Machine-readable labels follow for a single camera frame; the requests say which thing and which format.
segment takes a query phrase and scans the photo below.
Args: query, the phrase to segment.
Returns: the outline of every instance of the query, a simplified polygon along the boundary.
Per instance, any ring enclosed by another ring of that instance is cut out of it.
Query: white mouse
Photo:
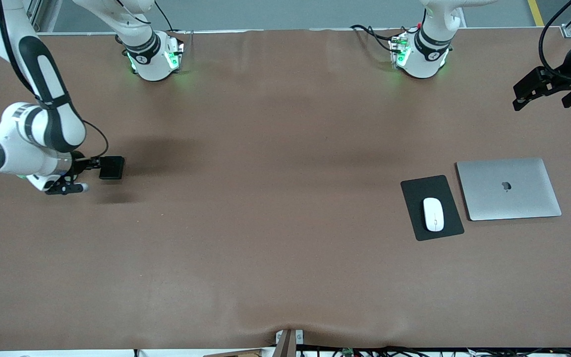
[[[439,199],[425,198],[422,201],[422,207],[424,207],[426,229],[431,232],[439,232],[444,229],[444,212],[442,212],[442,203]]]

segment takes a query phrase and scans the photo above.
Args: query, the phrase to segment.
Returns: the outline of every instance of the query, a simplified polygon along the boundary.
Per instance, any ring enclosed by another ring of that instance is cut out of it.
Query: laptop
[[[471,221],[561,215],[541,158],[460,161],[457,172]]]

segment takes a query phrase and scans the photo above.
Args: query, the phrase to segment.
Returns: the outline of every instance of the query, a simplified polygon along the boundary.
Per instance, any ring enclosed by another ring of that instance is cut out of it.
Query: black mouse pad
[[[415,180],[402,181],[400,185],[405,196],[406,208],[411,218],[415,239],[426,241],[464,233],[464,226],[462,226],[462,221],[459,219],[457,206],[455,206],[446,176],[417,178]],[[431,232],[426,229],[422,201],[427,197],[437,198],[442,203],[444,229],[439,232]]]

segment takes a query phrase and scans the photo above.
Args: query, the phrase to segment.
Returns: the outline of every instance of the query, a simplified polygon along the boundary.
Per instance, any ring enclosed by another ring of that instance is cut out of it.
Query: gray floor
[[[182,30],[310,29],[415,25],[422,18],[417,0],[158,0],[171,24]],[[500,0],[464,10],[469,27],[534,26],[526,0]],[[147,18],[156,29],[167,27],[154,8]],[[109,27],[71,0],[63,0],[54,31],[109,31]]]

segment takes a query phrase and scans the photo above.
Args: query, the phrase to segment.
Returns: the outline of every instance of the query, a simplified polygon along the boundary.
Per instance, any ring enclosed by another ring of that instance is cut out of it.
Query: brown table surface
[[[160,83],[112,36],[44,38],[127,166],[66,197],[0,174],[0,350],[265,346],[284,327],[338,346],[571,346],[571,109],[511,107],[539,32],[461,30],[428,80],[362,32],[195,35]],[[570,47],[551,30],[551,63]],[[0,60],[0,113],[18,100]],[[454,163],[533,156],[564,215],[470,222]],[[400,182],[439,174],[466,233],[418,242]]]

